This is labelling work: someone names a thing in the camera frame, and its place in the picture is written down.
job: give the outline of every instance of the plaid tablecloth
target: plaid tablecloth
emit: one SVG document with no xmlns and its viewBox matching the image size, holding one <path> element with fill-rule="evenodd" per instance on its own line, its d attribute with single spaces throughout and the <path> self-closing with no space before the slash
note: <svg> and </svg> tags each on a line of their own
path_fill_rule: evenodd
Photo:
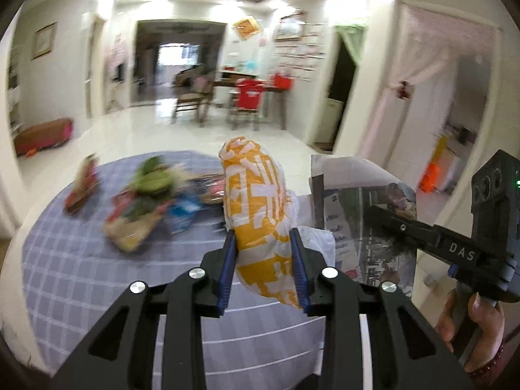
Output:
<svg viewBox="0 0 520 390">
<path fill-rule="evenodd" d="M 153 155 L 197 173 L 222 171 L 217 158 L 191 151 L 142 154 L 102 165 L 100 189 L 78 215 L 63 213 L 68 186 L 43 211 L 23 245 L 27 308 L 52 373 L 130 283 L 168 283 L 199 265 L 207 251 L 222 247 L 225 234 L 217 230 L 222 221 L 217 209 L 199 213 L 192 227 L 176 236 L 159 225 L 134 254 L 120 252 L 105 239 L 101 224 L 112 210 L 111 198 Z M 160 389 L 164 324 L 161 318 L 154 389 Z M 202 322 L 208 389 L 291 388 L 313 371 L 323 330 L 323 319 L 309 319 L 275 299 L 254 295 L 235 278 L 225 315 Z"/>
</svg>

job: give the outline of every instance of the window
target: window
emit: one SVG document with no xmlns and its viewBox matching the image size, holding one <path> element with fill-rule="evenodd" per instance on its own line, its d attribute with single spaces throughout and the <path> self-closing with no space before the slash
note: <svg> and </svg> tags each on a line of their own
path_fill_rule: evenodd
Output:
<svg viewBox="0 0 520 390">
<path fill-rule="evenodd" d="M 167 44 L 159 47 L 159 66 L 185 66 L 197 64 L 199 46 L 190 44 Z"/>
</svg>

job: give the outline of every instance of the finger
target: finger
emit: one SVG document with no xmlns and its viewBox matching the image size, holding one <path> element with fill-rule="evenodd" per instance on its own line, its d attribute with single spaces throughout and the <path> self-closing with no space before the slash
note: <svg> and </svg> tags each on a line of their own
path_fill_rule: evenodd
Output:
<svg viewBox="0 0 520 390">
<path fill-rule="evenodd" d="M 464 365 L 467 372 L 472 372 L 490 362 L 498 352 L 504 335 L 504 314 L 500 304 L 495 308 L 478 293 L 470 298 L 467 308 L 470 319 L 482 329 L 482 335 Z"/>
<path fill-rule="evenodd" d="M 435 326 L 435 330 L 445 342 L 450 342 L 455 336 L 455 323 L 452 318 L 452 312 L 456 302 L 455 291 L 452 290 L 448 294 L 444 310 L 441 312 Z"/>
</svg>

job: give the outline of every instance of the wooden desk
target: wooden desk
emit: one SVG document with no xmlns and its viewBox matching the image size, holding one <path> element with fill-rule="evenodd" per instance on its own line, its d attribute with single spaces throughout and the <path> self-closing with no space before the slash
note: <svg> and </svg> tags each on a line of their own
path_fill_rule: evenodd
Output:
<svg viewBox="0 0 520 390">
<path fill-rule="evenodd" d="M 213 88 L 222 86 L 226 88 L 234 88 L 236 79 L 221 79 L 213 83 Z M 277 88 L 276 86 L 265 85 L 264 92 L 274 92 L 278 94 L 278 101 L 280 102 L 280 129 L 287 130 L 287 96 L 286 90 Z"/>
</svg>

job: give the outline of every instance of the desk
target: desk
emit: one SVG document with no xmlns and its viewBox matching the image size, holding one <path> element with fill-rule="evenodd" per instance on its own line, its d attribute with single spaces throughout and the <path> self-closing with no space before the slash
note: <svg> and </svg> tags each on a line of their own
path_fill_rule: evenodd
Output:
<svg viewBox="0 0 520 390">
<path fill-rule="evenodd" d="M 67 186 L 43 211 L 23 245 L 23 288 L 42 357 L 56 372 L 106 309 L 135 280 L 168 283 L 203 255 L 222 247 L 222 210 L 197 213 L 192 226 L 172 236 L 159 224 L 142 247 L 126 254 L 102 234 L 111 199 L 152 155 L 183 163 L 193 173 L 221 172 L 220 160 L 192 151 L 141 154 L 99 166 L 101 186 L 75 216 L 63 213 Z M 165 318 L 159 322 L 153 390 L 160 389 Z M 292 388 L 314 369 L 324 319 L 247 290 L 235 277 L 229 307 L 202 319 L 207 387 L 227 390 Z"/>
<path fill-rule="evenodd" d="M 217 86 L 234 88 L 236 79 L 221 79 L 213 83 L 213 88 Z M 265 85 L 264 92 L 274 92 L 278 94 L 280 102 L 280 129 L 287 130 L 287 96 L 286 90 L 272 85 Z M 267 106 L 264 107 L 264 115 L 267 115 Z"/>
</svg>

